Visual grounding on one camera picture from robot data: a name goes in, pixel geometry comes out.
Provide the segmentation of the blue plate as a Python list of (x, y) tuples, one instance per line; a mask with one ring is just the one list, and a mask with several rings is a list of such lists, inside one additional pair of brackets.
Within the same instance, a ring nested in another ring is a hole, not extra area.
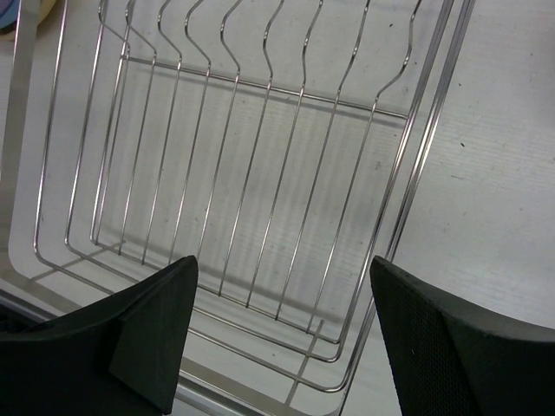
[(1, 0), (0, 1), (0, 27), (1, 33), (9, 33), (16, 27), (19, 12), (19, 0)]

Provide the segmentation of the tan plastic plate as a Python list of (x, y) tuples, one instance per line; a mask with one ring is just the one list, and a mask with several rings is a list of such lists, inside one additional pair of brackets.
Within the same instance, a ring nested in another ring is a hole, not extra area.
[[(54, 8), (55, 5), (56, 5), (56, 0), (42, 0), (40, 2), (38, 23), (42, 23), (44, 21), (44, 19), (49, 15), (49, 13), (51, 12), (51, 10)], [(5, 33), (5, 34), (1, 33), (1, 41), (2, 42), (13, 41), (16, 36), (16, 27), (9, 33)]]

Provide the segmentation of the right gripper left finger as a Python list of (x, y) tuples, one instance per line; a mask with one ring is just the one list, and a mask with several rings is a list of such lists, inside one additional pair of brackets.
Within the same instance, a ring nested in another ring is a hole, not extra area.
[(3, 415), (168, 415), (196, 257), (72, 313), (1, 335)]

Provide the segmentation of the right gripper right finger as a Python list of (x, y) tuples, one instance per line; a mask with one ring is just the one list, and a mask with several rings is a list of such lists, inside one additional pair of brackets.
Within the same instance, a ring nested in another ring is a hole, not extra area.
[(383, 257), (371, 289), (404, 415), (552, 415), (554, 331), (485, 309)]

